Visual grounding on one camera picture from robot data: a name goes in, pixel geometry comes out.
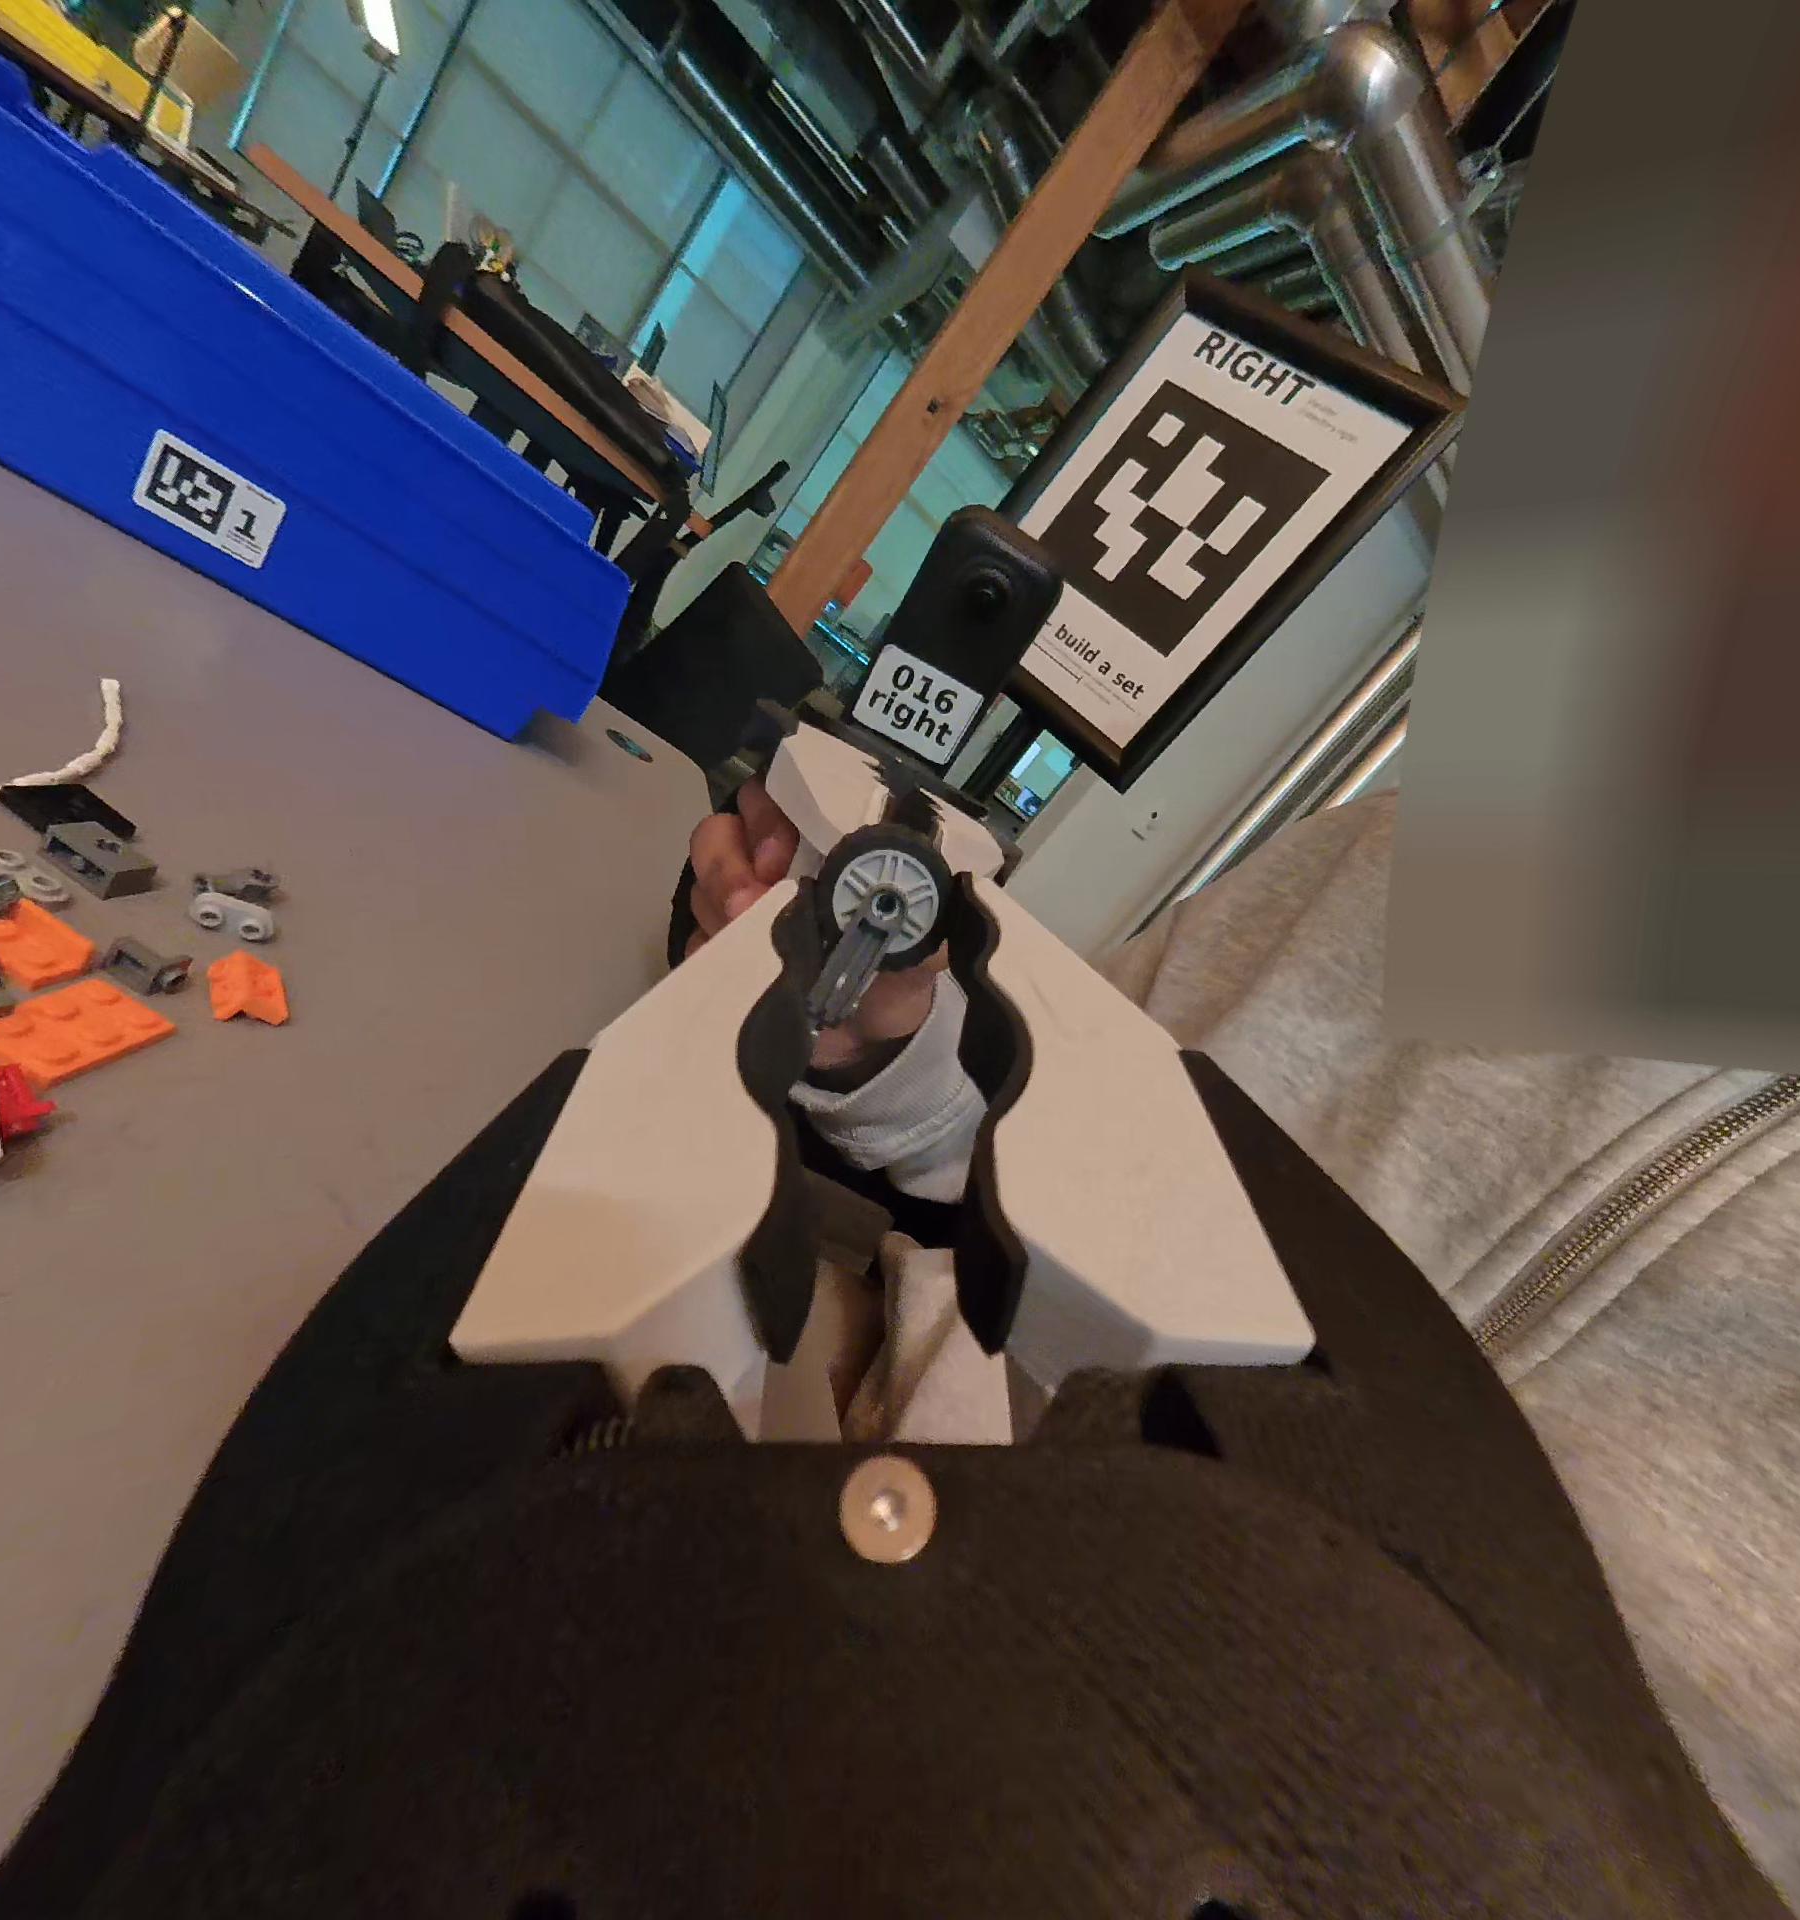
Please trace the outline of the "dark grey lego axle connector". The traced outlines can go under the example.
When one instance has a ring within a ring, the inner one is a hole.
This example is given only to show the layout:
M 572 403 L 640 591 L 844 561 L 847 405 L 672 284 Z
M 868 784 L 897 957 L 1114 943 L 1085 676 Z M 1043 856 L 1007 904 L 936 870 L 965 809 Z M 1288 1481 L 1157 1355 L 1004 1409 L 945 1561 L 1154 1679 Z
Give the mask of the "dark grey lego axle connector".
M 816 982 L 805 999 L 807 1023 L 813 1034 L 840 1029 L 852 1021 L 871 983 L 881 973 L 893 973 L 892 952 L 908 933 L 908 903 L 892 885 L 874 885 L 863 894 L 840 924 L 840 937 L 824 958 Z

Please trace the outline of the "wooden desk with black gear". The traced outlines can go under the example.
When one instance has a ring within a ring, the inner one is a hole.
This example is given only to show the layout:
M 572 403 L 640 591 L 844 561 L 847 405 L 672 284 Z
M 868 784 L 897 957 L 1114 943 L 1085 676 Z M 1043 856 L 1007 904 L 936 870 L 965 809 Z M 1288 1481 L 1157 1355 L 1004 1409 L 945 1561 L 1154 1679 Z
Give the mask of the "wooden desk with black gear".
M 673 515 L 676 543 L 712 535 L 658 421 L 511 282 L 454 244 L 413 266 L 273 147 L 253 143 L 242 158 L 307 218 L 289 278 L 312 299 L 413 376 L 469 394 L 476 425 L 498 438 L 521 435 L 608 519 L 638 510 Z

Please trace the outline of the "dark grey lego brick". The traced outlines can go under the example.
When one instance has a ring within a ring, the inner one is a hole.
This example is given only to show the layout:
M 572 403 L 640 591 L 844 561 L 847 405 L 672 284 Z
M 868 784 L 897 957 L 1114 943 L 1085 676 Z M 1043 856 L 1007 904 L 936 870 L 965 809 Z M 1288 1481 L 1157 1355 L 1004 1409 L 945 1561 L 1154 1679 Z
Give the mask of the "dark grey lego brick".
M 100 824 L 52 825 L 42 852 L 98 901 L 142 897 L 157 885 L 157 862 Z

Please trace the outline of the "black office chair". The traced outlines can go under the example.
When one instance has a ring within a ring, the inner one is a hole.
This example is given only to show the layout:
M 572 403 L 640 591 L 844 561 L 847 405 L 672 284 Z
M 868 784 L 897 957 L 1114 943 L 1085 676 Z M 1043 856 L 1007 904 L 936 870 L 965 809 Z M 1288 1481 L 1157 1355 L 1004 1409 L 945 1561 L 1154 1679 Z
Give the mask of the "black office chair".
M 718 809 L 762 768 L 767 702 L 790 712 L 823 688 L 805 635 L 743 561 L 726 563 L 672 624 L 608 665 L 599 699 L 691 760 Z

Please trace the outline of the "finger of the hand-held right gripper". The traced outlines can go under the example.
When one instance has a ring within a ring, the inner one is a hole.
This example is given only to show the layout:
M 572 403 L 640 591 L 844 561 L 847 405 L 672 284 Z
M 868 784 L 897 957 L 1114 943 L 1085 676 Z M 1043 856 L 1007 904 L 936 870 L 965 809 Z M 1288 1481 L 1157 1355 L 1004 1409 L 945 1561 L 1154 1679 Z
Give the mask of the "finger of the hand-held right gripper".
M 927 797 L 927 804 L 934 812 L 931 839 L 948 874 L 1006 885 L 1021 851 L 1010 834 L 996 832 L 984 807 L 974 810 L 966 797 Z
M 764 720 L 778 739 L 762 768 L 769 802 L 791 824 L 790 879 L 819 875 L 836 844 L 886 818 L 895 763 L 844 722 Z

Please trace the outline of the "person's right hand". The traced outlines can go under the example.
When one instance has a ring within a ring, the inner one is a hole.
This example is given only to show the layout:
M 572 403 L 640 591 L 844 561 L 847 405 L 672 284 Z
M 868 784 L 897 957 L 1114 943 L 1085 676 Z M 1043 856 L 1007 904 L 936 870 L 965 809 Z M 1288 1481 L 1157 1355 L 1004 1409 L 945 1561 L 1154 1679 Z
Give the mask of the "person's right hand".
M 688 865 L 676 889 L 670 962 L 705 947 L 732 921 L 790 877 L 799 849 L 791 818 L 769 800 L 753 775 L 728 804 L 706 815 L 690 835 Z M 908 973 L 878 973 L 859 1009 L 816 1036 L 809 1082 L 824 1091 L 863 1088 L 897 1059 L 934 1010 L 945 952 Z

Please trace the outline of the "large orange lego plate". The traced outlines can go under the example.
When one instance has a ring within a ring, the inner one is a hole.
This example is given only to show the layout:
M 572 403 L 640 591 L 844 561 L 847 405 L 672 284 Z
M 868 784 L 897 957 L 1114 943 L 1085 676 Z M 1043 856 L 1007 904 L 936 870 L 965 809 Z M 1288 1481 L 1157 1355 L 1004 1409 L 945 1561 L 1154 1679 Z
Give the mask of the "large orange lego plate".
M 176 1036 L 149 1001 L 100 976 L 30 995 L 0 1015 L 0 1069 L 33 1091 L 116 1064 Z

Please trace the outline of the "slanted wooden beam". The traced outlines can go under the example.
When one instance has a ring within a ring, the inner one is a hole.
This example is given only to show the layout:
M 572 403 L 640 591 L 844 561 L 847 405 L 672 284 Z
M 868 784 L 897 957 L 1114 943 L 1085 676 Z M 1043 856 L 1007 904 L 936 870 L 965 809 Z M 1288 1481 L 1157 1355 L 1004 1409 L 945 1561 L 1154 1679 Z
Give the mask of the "slanted wooden beam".
M 1133 36 L 951 319 L 791 543 L 767 596 L 805 640 L 1007 345 L 1238 26 L 1246 3 L 1163 3 Z

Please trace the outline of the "yellow box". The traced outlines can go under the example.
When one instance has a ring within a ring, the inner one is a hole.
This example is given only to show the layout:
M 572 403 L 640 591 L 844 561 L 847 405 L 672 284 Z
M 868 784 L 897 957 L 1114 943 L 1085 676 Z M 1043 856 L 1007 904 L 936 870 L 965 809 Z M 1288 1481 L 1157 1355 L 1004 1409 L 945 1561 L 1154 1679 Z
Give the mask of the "yellow box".
M 88 36 L 47 3 L 0 3 L 0 54 L 16 61 L 47 97 L 125 138 L 149 138 L 174 152 L 189 147 L 190 105 L 133 61 Z

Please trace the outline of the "person's grey hoodie torso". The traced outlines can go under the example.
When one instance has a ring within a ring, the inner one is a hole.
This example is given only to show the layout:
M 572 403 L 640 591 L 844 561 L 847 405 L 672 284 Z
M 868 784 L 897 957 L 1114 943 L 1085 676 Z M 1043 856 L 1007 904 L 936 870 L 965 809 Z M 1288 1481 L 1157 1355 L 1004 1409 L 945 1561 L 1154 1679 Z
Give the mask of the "person's grey hoodie torso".
M 1108 955 L 1510 1386 L 1706 1787 L 1800 1917 L 1800 1075 L 1393 1041 L 1395 794 Z

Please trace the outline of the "silver metal rail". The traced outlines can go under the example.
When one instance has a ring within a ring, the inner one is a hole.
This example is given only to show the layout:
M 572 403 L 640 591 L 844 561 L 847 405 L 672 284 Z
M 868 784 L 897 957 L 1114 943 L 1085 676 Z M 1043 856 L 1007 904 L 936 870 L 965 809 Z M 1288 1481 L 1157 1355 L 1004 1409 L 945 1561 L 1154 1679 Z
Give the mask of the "silver metal rail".
M 1286 827 L 1357 800 L 1396 774 L 1412 718 L 1422 620 L 1422 613 L 1406 620 L 1352 688 L 1137 921 L 1135 931 L 1208 889 Z

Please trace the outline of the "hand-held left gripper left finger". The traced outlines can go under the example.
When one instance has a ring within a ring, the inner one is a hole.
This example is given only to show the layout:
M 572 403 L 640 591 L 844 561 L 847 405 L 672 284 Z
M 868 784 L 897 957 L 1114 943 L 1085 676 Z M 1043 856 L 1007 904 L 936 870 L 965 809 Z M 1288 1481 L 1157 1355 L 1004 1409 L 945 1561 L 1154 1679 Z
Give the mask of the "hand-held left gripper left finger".
M 791 1090 L 816 1034 L 814 884 L 781 881 L 605 1027 L 451 1332 L 461 1363 L 600 1366 L 623 1404 L 705 1372 L 742 1434 L 840 1443 Z

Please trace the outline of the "silver ventilation ducts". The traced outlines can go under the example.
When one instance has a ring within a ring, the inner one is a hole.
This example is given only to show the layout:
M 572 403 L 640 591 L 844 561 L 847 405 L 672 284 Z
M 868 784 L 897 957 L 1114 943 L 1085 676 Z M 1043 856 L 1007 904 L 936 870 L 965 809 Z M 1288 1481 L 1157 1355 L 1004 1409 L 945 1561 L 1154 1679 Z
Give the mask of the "silver ventilation ducts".
M 1205 271 L 1338 321 L 1393 364 L 1468 395 L 1494 265 L 1491 171 L 1455 146 L 1433 68 L 1390 4 L 1266 4 L 1271 74 L 1163 133 L 1104 209 L 1166 274 Z

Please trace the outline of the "medium orange lego wedge plate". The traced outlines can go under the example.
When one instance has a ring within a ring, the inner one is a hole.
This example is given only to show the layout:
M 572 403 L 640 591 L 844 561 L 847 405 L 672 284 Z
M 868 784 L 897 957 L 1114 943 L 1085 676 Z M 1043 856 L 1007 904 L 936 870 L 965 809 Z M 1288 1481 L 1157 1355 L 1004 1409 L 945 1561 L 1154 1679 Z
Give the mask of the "medium orange lego wedge plate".
M 33 901 L 0 911 L 0 983 L 38 993 L 92 973 L 98 952 L 92 940 Z

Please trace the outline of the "person's right forearm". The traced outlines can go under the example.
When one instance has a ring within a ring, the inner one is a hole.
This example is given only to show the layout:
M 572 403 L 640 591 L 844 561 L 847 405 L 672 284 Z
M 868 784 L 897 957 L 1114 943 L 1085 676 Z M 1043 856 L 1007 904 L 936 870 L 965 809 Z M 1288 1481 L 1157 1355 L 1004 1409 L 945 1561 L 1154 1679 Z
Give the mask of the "person's right forearm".
M 823 1088 L 814 1075 L 796 1082 L 791 1102 L 855 1172 L 881 1174 L 911 1202 L 963 1199 L 982 1097 L 944 1023 L 923 1023 L 859 1084 Z

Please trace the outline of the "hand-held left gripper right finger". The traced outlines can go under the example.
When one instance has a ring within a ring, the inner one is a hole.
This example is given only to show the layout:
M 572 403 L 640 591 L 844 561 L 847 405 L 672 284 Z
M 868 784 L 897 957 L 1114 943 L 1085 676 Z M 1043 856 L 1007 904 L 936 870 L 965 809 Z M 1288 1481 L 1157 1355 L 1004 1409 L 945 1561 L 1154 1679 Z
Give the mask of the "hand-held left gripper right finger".
M 920 1043 L 931 1088 L 960 1095 L 936 1145 L 960 1222 L 920 1439 L 1007 1444 L 1013 1381 L 1306 1359 L 1316 1331 L 1195 1062 L 993 881 L 955 881 L 945 949 L 949 1003 Z

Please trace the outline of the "black lego wheel grey hub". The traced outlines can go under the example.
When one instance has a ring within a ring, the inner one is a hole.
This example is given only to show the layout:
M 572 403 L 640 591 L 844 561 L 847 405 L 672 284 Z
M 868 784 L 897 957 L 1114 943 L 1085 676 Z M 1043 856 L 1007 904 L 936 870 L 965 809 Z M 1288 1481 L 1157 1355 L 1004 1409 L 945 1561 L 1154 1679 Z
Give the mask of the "black lego wheel grey hub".
M 878 971 L 901 973 L 927 962 L 944 940 L 953 879 L 936 842 L 913 827 L 877 824 L 844 834 L 814 881 L 821 955 L 873 912 L 886 943 Z

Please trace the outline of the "framed black white marker sign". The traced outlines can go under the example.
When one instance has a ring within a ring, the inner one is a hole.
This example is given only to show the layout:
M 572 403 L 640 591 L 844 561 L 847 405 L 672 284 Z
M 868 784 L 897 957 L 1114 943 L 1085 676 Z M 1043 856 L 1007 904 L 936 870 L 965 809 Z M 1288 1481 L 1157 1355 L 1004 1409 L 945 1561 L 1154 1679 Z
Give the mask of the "framed black white marker sign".
M 1440 461 L 1463 408 L 1182 271 L 999 504 L 1062 581 L 1006 695 L 1126 791 Z

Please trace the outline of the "black square lego plate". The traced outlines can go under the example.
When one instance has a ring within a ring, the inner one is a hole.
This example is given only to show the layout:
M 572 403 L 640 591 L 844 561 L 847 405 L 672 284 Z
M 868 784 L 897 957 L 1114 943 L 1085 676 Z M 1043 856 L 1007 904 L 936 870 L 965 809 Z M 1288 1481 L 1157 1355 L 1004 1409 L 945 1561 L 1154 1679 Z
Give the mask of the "black square lego plate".
M 42 837 L 54 827 L 95 827 L 125 844 L 137 837 L 137 825 L 81 782 L 5 784 L 0 807 Z

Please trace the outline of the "large blue plastic bin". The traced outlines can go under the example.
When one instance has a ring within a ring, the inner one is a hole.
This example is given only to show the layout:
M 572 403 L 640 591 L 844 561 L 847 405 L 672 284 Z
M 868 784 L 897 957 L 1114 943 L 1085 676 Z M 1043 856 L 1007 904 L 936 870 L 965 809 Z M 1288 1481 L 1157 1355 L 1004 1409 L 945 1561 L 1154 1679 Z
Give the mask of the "large blue plastic bin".
M 0 56 L 0 466 L 513 739 L 629 584 L 593 517 Z

